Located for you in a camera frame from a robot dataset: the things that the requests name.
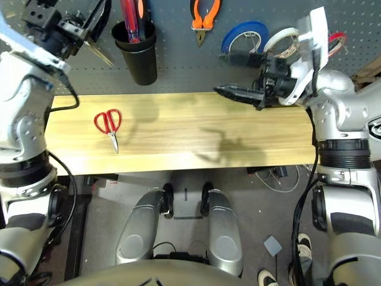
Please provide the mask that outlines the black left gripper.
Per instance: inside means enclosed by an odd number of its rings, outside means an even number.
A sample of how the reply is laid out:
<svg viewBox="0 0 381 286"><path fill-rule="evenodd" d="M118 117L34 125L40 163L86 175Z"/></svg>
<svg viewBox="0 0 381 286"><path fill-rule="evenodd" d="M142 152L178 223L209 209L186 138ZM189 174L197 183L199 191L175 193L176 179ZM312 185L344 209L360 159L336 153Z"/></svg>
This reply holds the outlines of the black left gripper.
<svg viewBox="0 0 381 286"><path fill-rule="evenodd" d="M96 1L88 18L81 11L61 14L57 1L27 1L22 13L25 36L58 58L75 56L83 39L77 34L84 29L87 39L97 42L108 23L112 0Z"/></svg>

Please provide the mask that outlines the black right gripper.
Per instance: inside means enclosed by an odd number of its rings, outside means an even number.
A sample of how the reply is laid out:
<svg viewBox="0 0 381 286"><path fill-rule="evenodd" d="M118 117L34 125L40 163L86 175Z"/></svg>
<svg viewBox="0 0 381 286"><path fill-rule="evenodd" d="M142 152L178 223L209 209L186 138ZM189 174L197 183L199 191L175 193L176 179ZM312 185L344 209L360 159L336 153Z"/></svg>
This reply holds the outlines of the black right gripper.
<svg viewBox="0 0 381 286"><path fill-rule="evenodd" d="M219 95L235 102L252 105L257 110L278 104L279 98L287 98L296 85L296 79L291 76L291 65L285 58L236 51L221 53L219 59L233 66L259 67L260 75L252 83L255 89L235 85L213 87Z"/></svg>

